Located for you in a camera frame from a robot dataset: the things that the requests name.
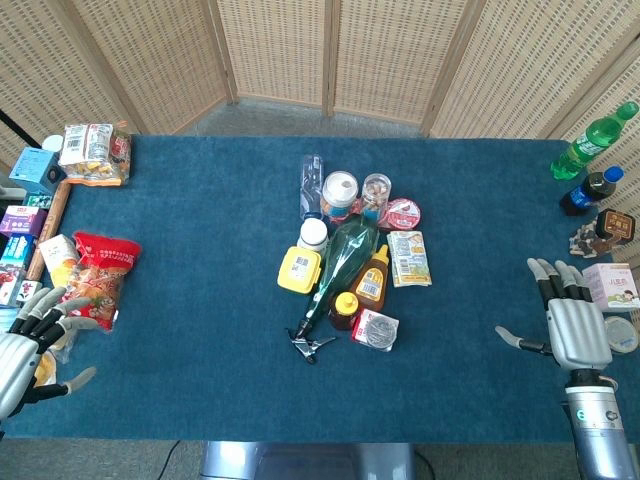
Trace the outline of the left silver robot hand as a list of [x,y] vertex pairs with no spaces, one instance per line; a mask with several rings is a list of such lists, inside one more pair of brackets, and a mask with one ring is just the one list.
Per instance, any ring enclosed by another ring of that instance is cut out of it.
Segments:
[[36,384],[36,369],[49,347],[69,332],[99,327],[95,319],[73,314],[88,306],[90,298],[66,300],[65,294],[63,287],[39,290],[22,306],[9,330],[1,334],[2,420],[16,415],[26,404],[69,396],[95,376],[96,369],[89,367],[61,384]]

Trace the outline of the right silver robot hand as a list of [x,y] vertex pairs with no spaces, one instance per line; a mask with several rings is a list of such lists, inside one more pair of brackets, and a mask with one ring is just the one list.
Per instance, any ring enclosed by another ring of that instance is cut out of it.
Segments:
[[604,317],[576,267],[561,260],[529,258],[527,266],[538,286],[546,315],[549,341],[535,342],[498,325],[496,333],[508,345],[551,356],[565,371],[604,370],[612,362]]

